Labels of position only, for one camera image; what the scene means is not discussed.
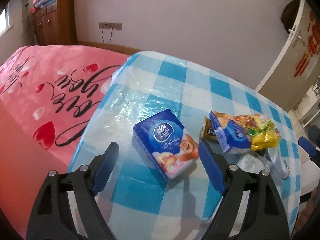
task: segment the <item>window sill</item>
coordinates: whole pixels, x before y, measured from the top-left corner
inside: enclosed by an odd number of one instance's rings
[[[0,32],[0,38],[7,33],[8,31],[10,31],[13,28],[13,25],[10,26],[9,28],[5,28],[2,32]]]

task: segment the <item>snack package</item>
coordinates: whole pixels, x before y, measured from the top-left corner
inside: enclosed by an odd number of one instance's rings
[[[170,109],[137,123],[133,135],[165,179],[174,179],[199,157],[198,143]]]
[[[246,140],[241,137],[240,131],[244,131]],[[222,148],[224,152],[232,150],[231,152],[237,153],[246,152],[245,149],[248,147],[246,141],[250,143],[247,151],[257,151],[274,148],[279,144],[281,139],[279,130],[264,114],[231,116],[216,111],[210,113],[210,119],[205,118],[200,137],[218,140],[221,147],[222,145],[224,146]]]

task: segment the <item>blue package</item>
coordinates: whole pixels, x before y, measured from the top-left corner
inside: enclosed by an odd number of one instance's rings
[[[224,153],[246,153],[251,149],[242,127],[233,120],[210,112],[209,118]]]
[[[199,157],[198,143],[170,109],[137,123],[133,135],[165,179],[174,179]]]

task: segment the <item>window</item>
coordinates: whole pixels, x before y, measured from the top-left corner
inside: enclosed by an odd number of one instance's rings
[[[8,6],[3,10],[2,14],[0,15],[0,33],[3,32],[7,28],[9,28]]]

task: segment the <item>wall socket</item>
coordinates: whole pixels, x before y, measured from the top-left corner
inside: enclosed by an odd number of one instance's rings
[[[122,23],[99,22],[99,29],[112,29],[112,28],[114,28],[117,31],[122,31]]]

